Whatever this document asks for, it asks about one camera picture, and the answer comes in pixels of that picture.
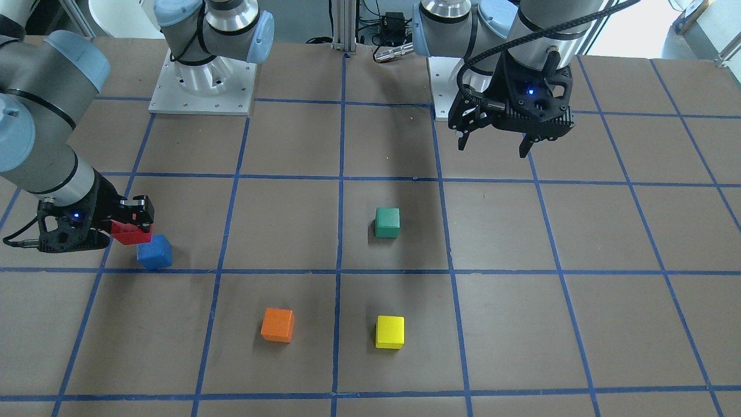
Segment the cube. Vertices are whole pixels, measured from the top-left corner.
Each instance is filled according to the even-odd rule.
[[[376,209],[376,237],[398,237],[401,229],[397,207],[378,207]]]
[[[404,346],[404,318],[380,315],[376,321],[376,347],[401,349]]]
[[[265,309],[260,334],[266,341],[290,343],[293,338],[293,311],[284,309]]]
[[[136,260],[146,269],[160,269],[173,264],[173,247],[161,234],[152,236],[149,243],[136,245]]]

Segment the black cable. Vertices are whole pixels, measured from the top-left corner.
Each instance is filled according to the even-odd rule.
[[[407,24],[409,24],[409,22],[411,22],[411,21],[412,21],[412,19],[407,19],[407,20],[404,20],[404,26],[403,26],[403,27],[404,27],[404,30],[406,30],[406,29],[407,29]],[[373,61],[374,61],[375,63],[377,63],[377,64],[382,64],[382,62],[378,62],[378,61],[376,61],[376,54],[378,53],[378,50],[379,50],[379,49],[381,49],[381,46],[383,46],[383,45],[384,45],[384,44],[386,43],[386,41],[387,41],[387,40],[388,40],[388,39],[389,39],[390,37],[392,37],[392,36],[393,36],[393,35],[394,35],[394,34],[395,34],[396,32],[398,32],[398,31],[399,31],[399,29],[401,29],[401,28],[402,28],[401,26],[397,27],[396,29],[392,30],[392,31],[391,31],[391,33],[389,33],[388,35],[386,35],[386,37],[385,37],[385,38],[382,38],[382,39],[381,39],[380,45],[377,45],[378,47],[376,48],[376,50],[375,50],[375,51],[373,51],[373,55],[372,55],[372,57],[373,57]]]
[[[31,220],[30,222],[28,222],[28,224],[26,226],[21,227],[21,230],[18,230],[16,233],[13,233],[10,236],[3,237],[2,238],[2,243],[5,243],[6,245],[8,245],[10,247],[13,247],[13,248],[20,247],[21,242],[11,242],[11,240],[12,239],[15,239],[16,237],[18,237],[21,234],[23,234],[23,232],[25,232],[28,229],[30,229],[31,226],[33,226],[34,224],[36,224],[37,221],[39,221],[39,219],[37,217],[34,217],[33,220]]]
[[[683,12],[684,11],[684,10],[682,10],[681,6],[679,6],[678,4],[677,4],[677,6],[679,6],[679,9],[677,9],[674,6],[674,2],[672,0],[666,0],[666,1],[669,2],[669,6],[671,6],[671,8],[674,9],[675,12]]]
[[[202,21],[204,16],[206,15],[206,2],[201,3],[201,10],[198,12],[198,20]],[[190,40],[187,42],[183,50],[180,52],[178,56],[174,56],[172,53],[170,53],[170,62],[179,61],[187,52],[188,48],[193,44],[193,41],[196,40],[199,34],[199,29],[196,28],[196,32],[190,37]]]
[[[473,96],[471,93],[471,90],[469,88],[463,87],[463,75],[467,70],[470,70],[474,65],[478,64],[479,62],[483,61],[484,59],[487,59],[490,56],[497,55],[500,52],[503,52],[507,49],[511,49],[513,47],[517,47],[523,44],[526,44],[528,42],[532,42],[536,39],[545,38],[546,36],[553,35],[558,32],[562,32],[567,29],[571,29],[572,27],[581,26],[582,24],[592,22],[594,20],[600,19],[605,16],[609,16],[613,13],[619,12],[627,7],[630,7],[636,3],[638,3],[641,0],[627,0],[623,3],[620,3],[618,5],[615,5],[613,7],[609,7],[607,9],[601,10],[599,12],[595,12],[592,14],[589,14],[587,16],[582,16],[574,20],[570,20],[568,22],[564,22],[561,24],[557,24],[555,26],[551,26],[545,29],[538,30],[537,32],[533,32],[529,35],[525,35],[523,37],[513,39],[509,42],[505,42],[499,46],[493,47],[491,49],[487,49],[484,52],[481,52],[480,54],[476,55],[475,57],[469,59],[465,62],[465,64],[461,67],[460,71],[458,71],[458,76],[456,77],[456,84],[458,84],[458,90],[461,92],[463,97],[468,101],[473,103],[474,105],[478,105],[481,103],[481,100],[478,97]]]
[[[334,16],[332,16],[332,0],[329,0],[329,25],[332,27],[332,38],[334,38]]]

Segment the cable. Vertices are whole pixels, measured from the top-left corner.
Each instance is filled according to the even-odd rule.
[[[677,6],[679,7],[679,9],[677,9],[677,8],[676,8],[676,7],[674,6],[674,2],[673,2],[672,0],[666,0],[666,1],[668,1],[668,2],[669,2],[669,6],[671,6],[671,8],[672,8],[672,9],[674,9],[674,11],[675,11],[675,12],[683,12],[683,11],[684,11],[684,10],[682,10],[682,7],[681,7],[681,6],[679,6],[678,4],[677,4]]]
[[[461,92],[463,97],[468,101],[472,102],[474,105],[481,104],[481,99],[478,97],[475,97],[469,88],[466,88],[463,86],[463,75],[467,70],[470,70],[474,65],[478,64],[479,62],[483,61],[484,59],[487,59],[490,56],[497,55],[498,53],[511,49],[513,47],[517,47],[523,44],[526,44],[528,42],[532,42],[536,39],[545,38],[546,36],[553,35],[555,33],[571,29],[572,27],[581,26],[582,24],[592,22],[594,20],[600,19],[605,16],[609,16],[613,13],[619,12],[627,7],[630,7],[636,3],[638,3],[641,0],[627,0],[623,3],[620,3],[618,5],[615,5],[613,7],[609,7],[607,9],[601,10],[599,12],[595,12],[592,14],[589,14],[587,16],[582,16],[574,20],[570,20],[568,22],[564,22],[562,24],[557,24],[555,26],[551,26],[545,29],[538,30],[537,32],[533,32],[529,35],[525,35],[523,37],[513,39],[509,42],[505,42],[499,46],[493,47],[491,49],[485,50],[484,52],[481,52],[479,55],[476,55],[475,57],[469,59],[465,62],[465,64],[461,67],[460,71],[458,71],[458,75],[456,77],[456,84],[458,84],[458,90]]]
[[[23,234],[23,232],[27,231],[28,229],[31,228],[31,226],[33,226],[34,224],[36,224],[37,221],[39,221],[39,219],[37,217],[34,217],[33,220],[31,220],[30,222],[28,222],[28,224],[26,226],[21,227],[21,230],[18,230],[16,233],[13,233],[10,236],[3,237],[2,243],[5,243],[6,245],[11,246],[13,248],[21,247],[22,241],[20,241],[20,242],[11,242],[10,240],[11,239],[15,239],[16,237],[18,237],[21,234]]]
[[[409,22],[411,22],[411,21],[412,21],[412,19],[404,20],[404,30],[405,31],[407,30],[407,24],[409,24]],[[386,35],[385,38],[381,39],[381,42],[379,42],[379,45],[377,45],[378,47],[376,48],[375,51],[373,51],[373,55],[371,55],[373,57],[373,61],[375,63],[381,64],[381,62],[376,61],[376,54],[378,53],[378,50],[381,49],[381,46],[383,46],[386,43],[386,41],[388,40],[388,38],[392,37],[401,28],[402,28],[401,26],[397,27],[396,29],[392,30],[391,33],[389,33],[388,35]]]

